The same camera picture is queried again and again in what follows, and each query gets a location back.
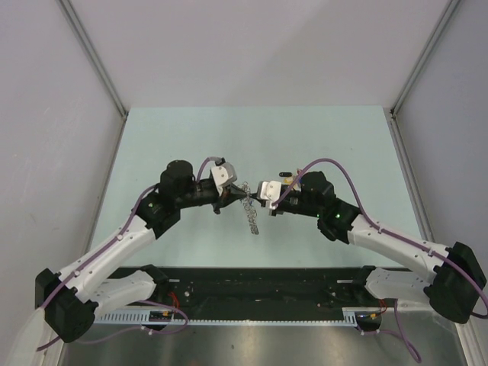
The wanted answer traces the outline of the metal disc with keyrings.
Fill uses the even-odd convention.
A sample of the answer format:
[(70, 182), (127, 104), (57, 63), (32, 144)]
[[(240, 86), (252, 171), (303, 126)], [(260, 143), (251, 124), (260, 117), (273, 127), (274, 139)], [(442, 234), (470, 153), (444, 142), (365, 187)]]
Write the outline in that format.
[(257, 211), (253, 206), (253, 199), (251, 198), (251, 189), (249, 183), (247, 181), (244, 181), (240, 187), (246, 193), (246, 196), (241, 199), (241, 202), (246, 212), (250, 232), (252, 235), (257, 236), (259, 234), (258, 224), (256, 221)]

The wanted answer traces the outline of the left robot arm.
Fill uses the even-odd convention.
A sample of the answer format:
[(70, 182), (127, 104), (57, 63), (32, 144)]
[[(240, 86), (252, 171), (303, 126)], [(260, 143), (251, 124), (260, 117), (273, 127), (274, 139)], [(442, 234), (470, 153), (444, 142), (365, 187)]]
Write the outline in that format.
[(190, 162), (170, 162), (159, 182), (138, 197), (127, 222), (112, 238), (57, 273), (45, 269), (36, 276), (36, 305), (64, 342), (80, 338), (95, 321), (98, 303), (89, 299), (95, 288), (125, 259), (174, 226), (182, 209), (209, 204), (218, 214), (246, 196), (234, 184), (233, 165), (223, 158), (215, 158), (214, 163), (209, 178), (202, 179), (193, 173)]

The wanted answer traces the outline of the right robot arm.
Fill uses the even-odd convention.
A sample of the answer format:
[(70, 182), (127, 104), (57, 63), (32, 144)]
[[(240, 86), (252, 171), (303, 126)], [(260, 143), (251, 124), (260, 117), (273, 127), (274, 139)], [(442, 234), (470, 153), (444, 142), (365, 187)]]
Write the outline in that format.
[(402, 271), (363, 268), (352, 286), (352, 298), (361, 306), (376, 299), (406, 300), (429, 305), (444, 318), (465, 324), (477, 302), (487, 301), (483, 293), (487, 280), (469, 246), (457, 242), (449, 247), (394, 231), (338, 198), (322, 172), (306, 173), (298, 190), (279, 181), (262, 182), (257, 197), (273, 216), (315, 217), (328, 240), (369, 249), (404, 267)]

